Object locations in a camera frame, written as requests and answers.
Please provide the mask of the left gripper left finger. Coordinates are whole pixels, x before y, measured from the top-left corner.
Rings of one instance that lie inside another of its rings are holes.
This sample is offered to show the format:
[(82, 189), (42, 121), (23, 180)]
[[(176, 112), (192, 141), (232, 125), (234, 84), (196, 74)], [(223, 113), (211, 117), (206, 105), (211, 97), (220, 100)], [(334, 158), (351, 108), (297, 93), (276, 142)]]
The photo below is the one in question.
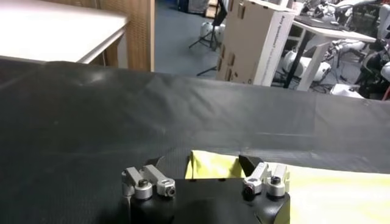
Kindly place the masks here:
[(157, 168), (162, 159), (163, 157), (149, 159), (140, 170), (128, 167), (121, 172), (122, 196), (126, 200), (132, 197), (137, 200), (151, 199), (154, 190), (163, 198), (176, 196), (175, 180), (168, 178)]

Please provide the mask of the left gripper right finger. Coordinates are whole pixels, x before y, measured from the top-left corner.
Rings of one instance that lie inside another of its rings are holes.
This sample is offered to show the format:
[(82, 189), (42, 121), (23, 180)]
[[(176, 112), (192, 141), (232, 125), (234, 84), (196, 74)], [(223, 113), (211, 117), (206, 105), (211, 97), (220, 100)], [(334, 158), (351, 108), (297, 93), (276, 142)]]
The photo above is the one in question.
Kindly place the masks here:
[(272, 171), (269, 164), (261, 158), (240, 155), (238, 161), (245, 174), (242, 189), (245, 200), (253, 200), (260, 194), (266, 194), (271, 198), (283, 198), (288, 193), (287, 165), (277, 164)]

